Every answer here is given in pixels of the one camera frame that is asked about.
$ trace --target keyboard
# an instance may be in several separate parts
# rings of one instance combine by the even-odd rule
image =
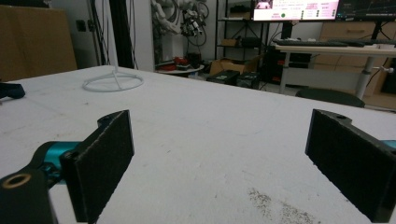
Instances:
[[[280,46],[301,47],[347,47],[348,44],[337,41],[303,41],[303,40],[274,40]]]
[[[389,44],[396,45],[396,40],[389,39],[329,39],[328,42],[341,42],[346,44],[362,43],[364,45]]]

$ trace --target wooden panel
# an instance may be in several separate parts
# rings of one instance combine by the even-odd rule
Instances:
[[[375,23],[372,21],[347,21],[347,22],[323,22],[320,34],[320,40],[327,40],[332,38],[356,39],[365,38],[370,39],[375,28]],[[382,27],[382,32],[389,38],[394,39],[396,36],[396,22],[389,22]],[[387,39],[383,34],[379,34],[377,39]],[[387,58],[376,58],[374,67],[382,66]],[[330,71],[343,72],[361,72],[367,61],[365,57],[357,56],[338,56],[338,55],[319,55],[315,57],[315,69],[324,69]],[[364,95],[370,96],[378,89],[378,77],[372,79],[367,87]]]
[[[77,69],[64,11],[0,6],[0,30],[2,81]]]
[[[360,73],[350,74],[347,72],[337,72],[318,70],[310,73],[304,68],[290,67],[288,72],[287,84],[314,86],[319,88],[331,88],[339,90],[355,90]]]

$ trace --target table surface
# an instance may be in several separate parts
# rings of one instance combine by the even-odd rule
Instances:
[[[302,47],[302,46],[279,46],[276,49],[282,52],[295,53],[325,53],[338,55],[372,56],[372,57],[395,57],[396,49],[376,49],[372,46],[357,47]]]
[[[135,155],[98,223],[370,223],[304,154],[311,113],[345,115],[382,140],[396,139],[395,115],[123,68],[145,83],[81,88],[111,69],[16,81],[26,96],[0,105],[0,176],[129,109]],[[75,223],[66,186],[50,196],[60,223]]]

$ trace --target red object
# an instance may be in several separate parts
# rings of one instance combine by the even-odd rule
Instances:
[[[176,64],[181,64],[181,65],[187,65],[189,64],[189,60],[185,59],[185,58],[179,58],[179,57],[175,57],[174,61]]]
[[[163,71],[173,71],[173,70],[176,70],[176,65],[175,64],[166,64],[166,65],[159,67],[159,69],[163,70]]]

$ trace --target white wire stand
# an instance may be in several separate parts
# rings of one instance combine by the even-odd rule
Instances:
[[[113,48],[114,70],[100,77],[90,78],[84,81],[82,88],[86,91],[127,91],[143,84],[143,78],[134,74],[122,73],[119,71],[119,61],[117,58],[116,41],[114,38],[113,20],[111,18],[110,4],[106,2],[109,43]]]

